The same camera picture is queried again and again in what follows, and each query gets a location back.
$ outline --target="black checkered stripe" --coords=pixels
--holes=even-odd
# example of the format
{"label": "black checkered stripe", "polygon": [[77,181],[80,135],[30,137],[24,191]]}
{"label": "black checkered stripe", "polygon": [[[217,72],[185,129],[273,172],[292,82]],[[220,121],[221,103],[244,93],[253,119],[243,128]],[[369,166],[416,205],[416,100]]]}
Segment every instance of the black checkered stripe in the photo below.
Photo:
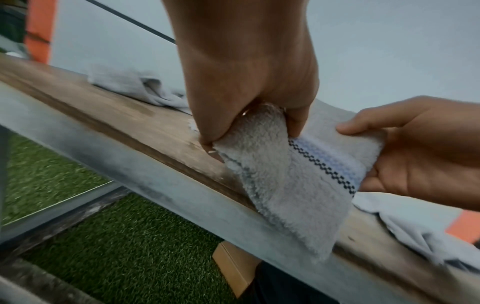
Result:
{"label": "black checkered stripe", "polygon": [[355,186],[349,182],[346,178],[344,178],[341,174],[333,170],[331,167],[329,167],[327,164],[325,164],[323,161],[319,160],[318,158],[314,157],[313,155],[310,155],[308,151],[304,150],[303,148],[299,147],[295,142],[293,142],[291,139],[288,140],[288,145],[294,148],[299,154],[301,154],[303,157],[308,159],[310,162],[312,162],[315,166],[320,168],[323,172],[325,172],[326,175],[330,176],[334,181],[336,181],[340,186],[343,186],[345,190],[347,190],[351,196],[354,196],[357,190],[355,189]]}

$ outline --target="hand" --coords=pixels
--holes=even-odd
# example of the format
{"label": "hand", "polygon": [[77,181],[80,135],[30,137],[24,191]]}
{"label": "hand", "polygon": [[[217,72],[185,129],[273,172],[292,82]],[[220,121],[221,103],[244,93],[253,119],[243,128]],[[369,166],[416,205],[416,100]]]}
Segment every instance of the hand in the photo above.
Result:
{"label": "hand", "polygon": [[164,0],[202,146],[263,102],[284,108],[288,134],[298,136],[319,87],[307,1],[198,2]]}
{"label": "hand", "polygon": [[337,131],[388,128],[360,191],[480,211],[480,105],[420,96],[360,111]]}

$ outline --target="gray cloth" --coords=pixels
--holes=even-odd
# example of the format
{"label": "gray cloth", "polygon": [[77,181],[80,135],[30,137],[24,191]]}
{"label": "gray cloth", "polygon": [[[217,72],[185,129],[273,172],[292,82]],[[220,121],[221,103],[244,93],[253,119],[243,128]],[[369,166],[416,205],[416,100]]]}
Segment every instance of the gray cloth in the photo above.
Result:
{"label": "gray cloth", "polygon": [[154,106],[172,107],[192,114],[184,92],[170,89],[150,72],[119,70],[101,64],[88,67],[88,82]]}
{"label": "gray cloth", "polygon": [[480,250],[465,241],[393,215],[384,204],[373,199],[354,200],[358,209],[378,214],[387,229],[408,248],[423,255],[437,265],[450,264],[457,268],[479,273]]}
{"label": "gray cloth", "polygon": [[262,105],[213,145],[258,211],[319,259],[331,253],[353,195],[384,144],[381,131],[340,135],[335,125],[353,115],[315,101],[302,135],[289,139],[282,111]]}

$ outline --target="towel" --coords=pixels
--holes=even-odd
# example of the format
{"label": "towel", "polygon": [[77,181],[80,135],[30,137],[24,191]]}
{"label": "towel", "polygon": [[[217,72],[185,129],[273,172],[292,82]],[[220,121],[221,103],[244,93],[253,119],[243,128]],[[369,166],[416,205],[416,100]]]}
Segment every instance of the towel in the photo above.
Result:
{"label": "towel", "polygon": [[359,210],[377,214],[387,229],[402,244],[436,265],[449,264],[465,271],[480,273],[480,250],[443,231],[431,229],[389,212],[374,197],[353,200]]}
{"label": "towel", "polygon": [[185,93],[170,89],[154,73],[120,70],[102,64],[90,64],[87,72],[88,82],[95,86],[154,106],[172,107],[192,114]]}
{"label": "towel", "polygon": [[283,112],[261,105],[213,144],[257,210],[319,260],[331,253],[352,198],[384,145],[384,131],[344,136],[335,130],[354,115],[315,100],[304,131],[291,139]]}

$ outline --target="orange stripe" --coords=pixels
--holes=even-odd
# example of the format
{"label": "orange stripe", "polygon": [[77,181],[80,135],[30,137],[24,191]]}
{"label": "orange stripe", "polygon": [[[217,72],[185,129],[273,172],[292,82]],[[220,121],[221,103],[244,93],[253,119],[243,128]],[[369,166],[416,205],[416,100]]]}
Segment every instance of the orange stripe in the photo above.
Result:
{"label": "orange stripe", "polygon": [[480,239],[480,212],[464,210],[446,232],[469,243]]}
{"label": "orange stripe", "polygon": [[25,44],[35,61],[48,63],[57,0],[29,0]]}

